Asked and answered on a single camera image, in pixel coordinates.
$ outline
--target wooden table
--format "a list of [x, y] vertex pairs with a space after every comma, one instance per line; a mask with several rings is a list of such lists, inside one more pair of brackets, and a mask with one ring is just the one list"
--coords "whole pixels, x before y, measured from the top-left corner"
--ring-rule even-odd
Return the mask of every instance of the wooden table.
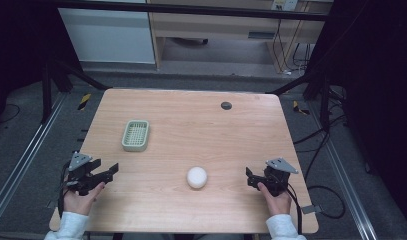
[[[150, 123], [144, 152], [122, 148], [132, 119]], [[102, 159], [96, 173], [119, 163], [91, 210], [87, 230], [100, 232], [267, 233], [268, 208], [247, 186], [246, 167], [263, 176], [266, 160], [284, 157], [301, 172], [280, 101], [265, 94], [110, 89], [81, 153]], [[186, 181], [194, 166], [208, 173], [200, 190]], [[289, 182], [311, 205], [302, 174]], [[291, 215], [296, 223], [294, 204]], [[55, 211], [50, 228], [59, 221]], [[303, 215], [303, 232], [317, 230], [315, 215]]]

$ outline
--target aluminum rail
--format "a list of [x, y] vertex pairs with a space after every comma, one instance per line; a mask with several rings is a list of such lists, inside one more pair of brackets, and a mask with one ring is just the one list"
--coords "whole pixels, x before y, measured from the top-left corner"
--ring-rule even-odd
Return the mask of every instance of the aluminum rail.
[[45, 123], [40, 125], [35, 133], [35, 136], [30, 141], [22, 157], [19, 159], [17, 165], [0, 190], [0, 218], [3, 215], [3, 212], [6, 209], [7, 205], [9, 204], [10, 199], [13, 197], [17, 187], [22, 181], [23, 176], [31, 165], [36, 153], [40, 149], [44, 138], [47, 136], [55, 119], [59, 115], [60, 109], [66, 99], [67, 94], [68, 93], [60, 93], [60, 95], [57, 97], [53, 105], [53, 113], [49, 116], [48, 120]]

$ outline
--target metal frame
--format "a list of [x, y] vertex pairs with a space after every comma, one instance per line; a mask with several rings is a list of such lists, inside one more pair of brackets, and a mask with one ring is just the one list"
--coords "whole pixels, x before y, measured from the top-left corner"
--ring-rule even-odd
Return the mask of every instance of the metal frame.
[[330, 20], [340, 21], [345, 18], [345, 16], [331, 16], [325, 13], [289, 12], [289, 11], [274, 11], [261, 9], [190, 6], [173, 4], [147, 4], [147, 3], [125, 3], [125, 2], [104, 2], [104, 1], [84, 1], [84, 0], [29, 0], [29, 1], [31, 3], [54, 6], [58, 8], [74, 8], [90, 10], [176, 13], [176, 14], [290, 19], [307, 21], [330, 21]]

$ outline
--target metal bar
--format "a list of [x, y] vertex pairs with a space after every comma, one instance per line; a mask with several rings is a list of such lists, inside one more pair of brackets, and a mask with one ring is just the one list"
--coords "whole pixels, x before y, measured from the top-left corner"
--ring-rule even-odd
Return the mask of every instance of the metal bar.
[[[308, 105], [311, 112], [319, 112], [318, 109], [315, 106], [312, 106], [311, 103], [309, 103]], [[321, 123], [315, 115], [316, 114], [313, 114], [314, 120], [318, 128], [321, 128]], [[360, 201], [359, 196], [344, 169], [344, 166], [341, 164], [340, 157], [332, 141], [327, 142], [326, 148], [328, 154], [330, 155], [330, 162], [333, 167], [334, 173], [343, 191], [344, 198], [346, 199], [349, 210], [352, 213], [353, 219], [356, 223], [359, 233], [361, 234], [362, 239], [378, 239], [374, 227], [372, 226], [371, 221], [366, 214], [365, 208], [363, 207], [363, 204]]]
[[3, 188], [0, 190], [0, 218], [13, 197], [17, 187], [19, 186], [23, 176], [28, 170], [29, 165], [32, 163], [36, 153], [38, 152], [44, 138], [47, 136], [51, 126], [54, 123], [57, 115], [60, 112], [60, 108], [66, 99], [67, 93], [60, 93], [53, 105], [53, 113], [48, 117], [45, 123], [42, 123], [35, 133], [34, 137], [30, 141], [28, 147], [25, 149], [18, 164], [13, 169], [9, 178], [6, 180]]
[[147, 3], [104, 2], [104, 1], [84, 1], [84, 0], [29, 0], [29, 1], [31, 3], [52, 5], [58, 8], [91, 9], [91, 10], [177, 13], [177, 14], [229, 16], [229, 17], [291, 19], [307, 21], [343, 20], [345, 18], [343, 16], [331, 16], [325, 13], [307, 13], [307, 12], [173, 5], [173, 4], [147, 4]]

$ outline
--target gray floor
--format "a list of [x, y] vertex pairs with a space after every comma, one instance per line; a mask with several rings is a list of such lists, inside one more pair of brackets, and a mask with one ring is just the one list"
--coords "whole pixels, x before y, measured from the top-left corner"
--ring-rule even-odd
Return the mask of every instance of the gray floor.
[[[263, 43], [241, 41], [209, 40], [208, 45], [181, 39], [169, 39], [160, 69], [134, 68], [88, 72], [96, 80], [116, 87], [192, 89], [214, 91], [251, 91], [265, 92], [282, 86], [296, 78], [298, 70], [292, 75], [277, 74], [272, 60]], [[40, 150], [14, 192], [12, 199], [0, 218], [0, 238], [40, 239], [48, 231], [48, 221], [53, 212], [45, 208], [48, 200], [54, 198], [54, 188], [61, 165], [70, 158], [72, 151], [81, 147], [102, 91], [98, 91], [82, 81], [73, 79], [74, 90], [64, 96], [66, 99], [60, 114], [50, 129]], [[318, 129], [316, 113], [319, 101], [304, 101], [299, 86], [281, 96], [281, 103], [293, 140]], [[76, 110], [84, 93], [91, 93], [91, 99], [84, 111]], [[293, 111], [293, 101], [298, 101], [302, 109], [309, 109], [310, 115]], [[14, 91], [8, 103], [19, 106], [19, 114], [10, 121], [0, 124], [0, 189], [15, 168], [22, 151], [26, 148], [41, 117], [40, 84], [33, 84]], [[340, 107], [331, 109], [331, 118], [342, 114]], [[9, 119], [17, 109], [9, 105], [2, 119]], [[331, 129], [330, 143], [335, 146], [361, 203], [371, 220], [378, 239], [407, 239], [407, 223], [394, 204], [381, 179], [365, 172], [365, 166], [358, 147], [353, 141], [349, 129], [339, 122]], [[321, 141], [317, 136], [296, 145], [299, 161], [304, 171]], [[330, 187], [343, 198], [342, 188], [331, 164], [331, 156], [326, 147], [316, 158], [307, 180], [308, 186], [322, 185]], [[315, 189], [310, 191], [314, 204], [323, 206], [325, 213], [337, 215], [341, 212], [340, 200], [328, 191]], [[307, 235], [309, 239], [361, 239], [355, 214], [346, 206], [341, 219], [330, 219], [317, 214], [320, 229]], [[107, 238], [106, 235], [92, 239]]]

